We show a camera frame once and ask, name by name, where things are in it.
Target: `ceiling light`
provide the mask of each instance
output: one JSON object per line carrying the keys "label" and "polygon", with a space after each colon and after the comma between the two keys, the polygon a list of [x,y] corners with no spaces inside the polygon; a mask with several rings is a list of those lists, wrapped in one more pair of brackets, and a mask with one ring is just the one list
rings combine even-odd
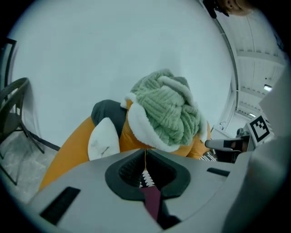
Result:
{"label": "ceiling light", "polygon": [[264,89],[265,89],[266,91],[271,91],[271,90],[272,90],[272,87],[269,86],[269,85],[267,85],[267,84],[265,84],[265,85],[264,85]]}

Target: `black slot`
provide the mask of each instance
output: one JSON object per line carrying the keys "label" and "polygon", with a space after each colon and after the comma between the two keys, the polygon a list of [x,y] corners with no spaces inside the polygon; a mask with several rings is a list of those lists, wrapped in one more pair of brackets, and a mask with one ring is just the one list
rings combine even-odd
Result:
{"label": "black slot", "polygon": [[230,173],[229,171],[225,171],[225,170],[221,170],[221,169],[213,168],[213,167],[208,168],[207,171],[211,172],[213,174],[224,176],[224,177],[228,177],[228,175]]}
{"label": "black slot", "polygon": [[111,164],[105,172],[108,187],[120,198],[131,201],[144,201],[145,195],[140,192],[140,177],[145,169],[145,150]]}
{"label": "black slot", "polygon": [[54,201],[40,214],[46,221],[56,225],[81,190],[67,187]]}
{"label": "black slot", "polygon": [[182,195],[191,180],[191,175],[184,166],[153,150],[147,150],[146,168],[163,199]]}
{"label": "black slot", "polygon": [[224,140],[223,147],[231,148],[231,144],[233,141]]}

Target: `white wall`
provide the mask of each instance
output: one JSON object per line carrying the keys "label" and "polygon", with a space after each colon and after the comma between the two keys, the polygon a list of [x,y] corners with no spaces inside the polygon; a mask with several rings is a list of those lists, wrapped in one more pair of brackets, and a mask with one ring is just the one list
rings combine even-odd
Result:
{"label": "white wall", "polygon": [[236,108],[235,100],[236,100],[236,92],[235,91],[231,92],[231,86],[230,86],[229,92],[226,98],[226,103],[222,111],[222,115],[219,119],[219,122],[217,123],[218,127],[219,127],[220,122],[226,122],[226,124],[228,125],[232,115],[235,112],[235,108]]}
{"label": "white wall", "polygon": [[243,128],[245,124],[248,122],[246,118],[240,116],[239,114],[235,113],[226,128],[226,132],[231,135],[233,138],[236,137],[236,132],[239,128]]}
{"label": "white wall", "polygon": [[40,0],[9,37],[18,41],[12,79],[31,83],[25,124],[58,146],[96,102],[120,101],[161,68],[188,79],[211,126],[229,91],[229,52],[193,0]]}
{"label": "white wall", "polygon": [[217,140],[217,139],[227,139],[227,138],[233,138],[233,136],[229,135],[226,131],[221,130],[220,128],[214,127],[211,131],[211,139]]}

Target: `ceiling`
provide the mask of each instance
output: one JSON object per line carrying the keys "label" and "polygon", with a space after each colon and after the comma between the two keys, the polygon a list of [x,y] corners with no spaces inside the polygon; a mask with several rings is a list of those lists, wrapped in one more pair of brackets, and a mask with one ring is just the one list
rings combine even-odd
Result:
{"label": "ceiling", "polygon": [[229,41],[237,70],[232,80],[236,83],[236,112],[250,119],[250,113],[266,117],[259,106],[268,93],[264,85],[274,86],[287,64],[272,27],[259,11],[244,17],[217,14],[217,20]]}

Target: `gray panel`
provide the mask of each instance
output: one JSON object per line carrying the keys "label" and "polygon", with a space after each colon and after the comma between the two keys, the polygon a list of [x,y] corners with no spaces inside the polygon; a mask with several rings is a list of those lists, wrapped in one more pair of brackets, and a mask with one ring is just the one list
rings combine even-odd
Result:
{"label": "gray panel", "polygon": [[135,151],[93,160],[73,168],[43,189],[33,198],[30,206],[40,213],[67,186],[71,186],[81,192],[59,221],[60,228],[72,232],[161,231],[143,202],[121,199],[105,182],[107,168]]}
{"label": "gray panel", "polygon": [[226,218],[225,233],[250,224],[276,195],[290,172],[290,142],[291,137],[279,137],[258,146],[252,153],[248,173]]}
{"label": "gray panel", "polygon": [[[199,211],[193,212],[192,216],[185,219],[183,223],[171,227],[166,232],[222,232],[225,218],[239,193],[246,175],[251,154],[252,152],[240,154],[235,164],[233,164],[233,169],[226,181],[212,198]],[[189,202],[184,205],[184,208],[190,209]]]}
{"label": "gray panel", "polygon": [[159,150],[154,150],[160,155],[183,165],[191,174],[191,182],[187,189],[179,198],[166,200],[169,213],[175,215],[180,220],[185,220],[203,205],[217,192],[226,181],[226,177],[207,172],[210,167],[231,172],[235,166],[233,163],[210,162],[168,154]]}

